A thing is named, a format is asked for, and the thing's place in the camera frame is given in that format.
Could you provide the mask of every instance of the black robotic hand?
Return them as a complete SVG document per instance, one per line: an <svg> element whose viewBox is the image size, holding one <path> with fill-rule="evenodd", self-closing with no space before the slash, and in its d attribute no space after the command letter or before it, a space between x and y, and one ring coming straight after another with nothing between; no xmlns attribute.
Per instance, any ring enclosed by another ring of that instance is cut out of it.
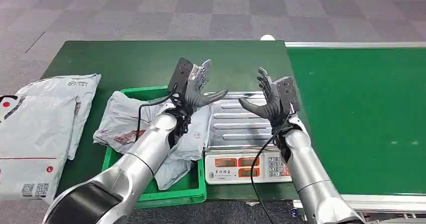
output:
<svg viewBox="0 0 426 224"><path fill-rule="evenodd" d="M259 67L259 75L257 80L259 81L259 87L263 91L263 95L266 99L266 105L258 106L251 102L248 102L245 98L240 98L238 101L241 106L261 118L268 119L272 126L272 132L274 133L277 128L284 124L288 113L284 112L283 105L281 103L280 94L278 92L277 82L272 82L268 72Z"/></svg>
<svg viewBox="0 0 426 224"><path fill-rule="evenodd" d="M227 89L210 95L201 93L208 82L206 74L210 67L211 60L197 66L183 57L179 59L168 85L168 91L172 94L171 100L176 106L168 110L168 113L177 118L177 127L173 133L174 141L171 143L177 143L177 140L188 132L191 116L197 109L224 98L228 93Z"/></svg>
<svg viewBox="0 0 426 224"><path fill-rule="evenodd" d="M186 104L196 111L197 108L206 106L210 103L216 102L225 97L228 93L227 89L223 89L219 92L203 95L201 90L204 88L205 84L208 82L206 76L208 70L211 67L211 60L203 62L201 66L194 64L194 67L191 71L191 74L188 79L188 86L185 93Z"/></svg>

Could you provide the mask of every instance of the robotic thumb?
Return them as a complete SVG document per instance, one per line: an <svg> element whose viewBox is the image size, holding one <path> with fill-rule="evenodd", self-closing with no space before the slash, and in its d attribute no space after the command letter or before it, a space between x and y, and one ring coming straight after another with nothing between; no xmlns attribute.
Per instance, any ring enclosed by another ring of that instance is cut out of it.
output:
<svg viewBox="0 0 426 224"><path fill-rule="evenodd" d="M225 95L228 93L227 89L223 89L219 92L210 94L210 95L201 95L199 98L199 101L197 101L196 103L196 107L203 107L206 106L207 104L210 104L212 102L216 102L222 98L225 97Z"/></svg>
<svg viewBox="0 0 426 224"><path fill-rule="evenodd" d="M249 101L247 101L247 99L245 98L239 98L238 101L241 104L241 107L243 107L245 110L254 113L255 115L258 115L261 118L267 119L269 117L269 113L267 110L266 105L264 106L258 106L255 105Z"/></svg>

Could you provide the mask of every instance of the red stripe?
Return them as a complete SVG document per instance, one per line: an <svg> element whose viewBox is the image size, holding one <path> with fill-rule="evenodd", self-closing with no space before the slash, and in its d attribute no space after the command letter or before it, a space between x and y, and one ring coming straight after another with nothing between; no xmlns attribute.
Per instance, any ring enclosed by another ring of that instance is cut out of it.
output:
<svg viewBox="0 0 426 224"><path fill-rule="evenodd" d="M12 158L0 158L0 160L56 160L56 158L50 158L50 157L12 157Z"/></svg>

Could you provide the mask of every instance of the white ball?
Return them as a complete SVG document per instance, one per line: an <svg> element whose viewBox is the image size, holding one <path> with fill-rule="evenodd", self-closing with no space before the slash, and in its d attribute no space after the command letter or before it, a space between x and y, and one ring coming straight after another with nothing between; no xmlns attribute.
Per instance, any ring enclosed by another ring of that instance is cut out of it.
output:
<svg viewBox="0 0 426 224"><path fill-rule="evenodd" d="M275 38L271 35L265 35L260 38L261 41L275 41Z"/></svg>

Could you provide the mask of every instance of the red digital display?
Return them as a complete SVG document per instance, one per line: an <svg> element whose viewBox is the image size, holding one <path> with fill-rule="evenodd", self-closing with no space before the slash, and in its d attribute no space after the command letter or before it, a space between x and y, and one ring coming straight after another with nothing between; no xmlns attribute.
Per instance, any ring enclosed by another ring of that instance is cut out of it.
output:
<svg viewBox="0 0 426 224"><path fill-rule="evenodd" d="M259 174L260 174L259 168L253 168L253 177L258 177ZM250 168L239 169L238 177L250 177Z"/></svg>
<svg viewBox="0 0 426 224"><path fill-rule="evenodd" d="M252 166L254 157L251 158L240 158L238 159L238 166ZM254 166L259 165L259 159L256 160Z"/></svg>
<svg viewBox="0 0 426 224"><path fill-rule="evenodd" d="M215 159L216 167L236 167L237 159L236 158L220 158Z"/></svg>

